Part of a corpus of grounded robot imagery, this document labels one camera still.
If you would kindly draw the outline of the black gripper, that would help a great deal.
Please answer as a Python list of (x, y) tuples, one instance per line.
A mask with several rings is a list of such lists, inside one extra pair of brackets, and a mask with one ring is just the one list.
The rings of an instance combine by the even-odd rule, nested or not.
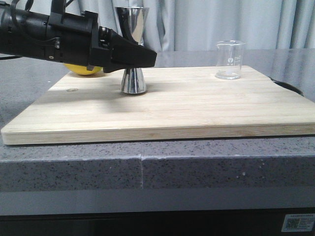
[(52, 11), (46, 21), (44, 58), (85, 67), (100, 66), (105, 73), (153, 67), (157, 53), (98, 25), (98, 14)]

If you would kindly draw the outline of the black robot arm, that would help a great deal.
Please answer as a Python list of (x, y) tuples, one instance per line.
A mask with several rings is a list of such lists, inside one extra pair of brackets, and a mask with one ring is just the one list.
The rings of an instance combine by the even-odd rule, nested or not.
[(50, 15), (32, 12), (31, 0), (23, 10), (17, 3), (0, 2), (2, 54), (79, 65), (88, 71), (98, 66), (105, 73), (155, 65), (155, 51), (99, 26), (97, 13), (67, 13), (65, 0), (52, 1)]

